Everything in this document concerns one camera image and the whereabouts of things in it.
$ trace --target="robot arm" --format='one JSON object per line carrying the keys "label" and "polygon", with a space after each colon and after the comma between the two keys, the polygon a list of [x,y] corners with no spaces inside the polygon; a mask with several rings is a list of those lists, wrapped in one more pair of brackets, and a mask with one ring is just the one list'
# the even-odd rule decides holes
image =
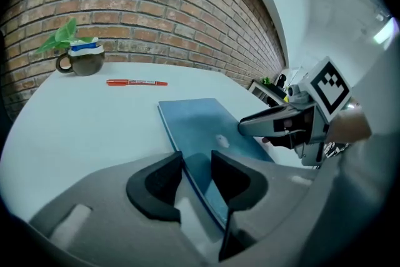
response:
{"label": "robot arm", "polygon": [[288,97],[286,104],[243,118],[238,130],[294,149],[305,166],[320,165],[329,123],[351,97],[349,85],[326,57],[299,84],[289,87]]}

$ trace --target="brown mug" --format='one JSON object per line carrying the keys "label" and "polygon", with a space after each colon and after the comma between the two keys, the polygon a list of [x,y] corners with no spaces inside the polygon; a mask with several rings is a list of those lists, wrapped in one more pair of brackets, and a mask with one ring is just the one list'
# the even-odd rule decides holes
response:
{"label": "brown mug", "polygon": [[[68,58],[70,67],[62,68],[61,60]],[[67,74],[75,72],[78,76],[89,76],[98,72],[104,64],[103,46],[96,48],[84,48],[78,51],[69,50],[57,58],[56,68],[60,73]]]}

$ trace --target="blue board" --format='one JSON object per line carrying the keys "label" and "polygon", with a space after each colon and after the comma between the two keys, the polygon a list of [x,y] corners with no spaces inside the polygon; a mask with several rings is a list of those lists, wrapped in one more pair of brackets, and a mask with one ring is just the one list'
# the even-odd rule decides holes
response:
{"label": "blue board", "polygon": [[159,111],[186,172],[216,221],[225,228],[228,206],[211,179],[211,150],[272,161],[254,140],[242,136],[238,121],[216,99],[160,101]]}

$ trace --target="table surface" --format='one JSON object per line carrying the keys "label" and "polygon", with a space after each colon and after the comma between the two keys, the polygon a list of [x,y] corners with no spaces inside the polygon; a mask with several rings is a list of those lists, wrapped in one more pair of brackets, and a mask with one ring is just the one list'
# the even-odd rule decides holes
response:
{"label": "table surface", "polygon": [[[107,79],[168,86],[107,86]],[[105,63],[88,77],[55,71],[22,109],[4,146],[0,192],[6,205],[29,221],[93,171],[173,151],[158,102],[196,98],[216,98],[238,120],[267,108],[214,71],[141,63]],[[300,163],[294,151],[264,147],[277,163]]]}

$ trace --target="pen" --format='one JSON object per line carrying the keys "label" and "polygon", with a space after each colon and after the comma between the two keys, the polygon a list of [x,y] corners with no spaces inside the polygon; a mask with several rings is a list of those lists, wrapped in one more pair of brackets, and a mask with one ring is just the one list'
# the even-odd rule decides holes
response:
{"label": "pen", "polygon": [[109,79],[108,86],[128,86],[128,85],[145,85],[145,86],[167,86],[168,83],[163,81],[150,80],[129,80],[129,79]]}

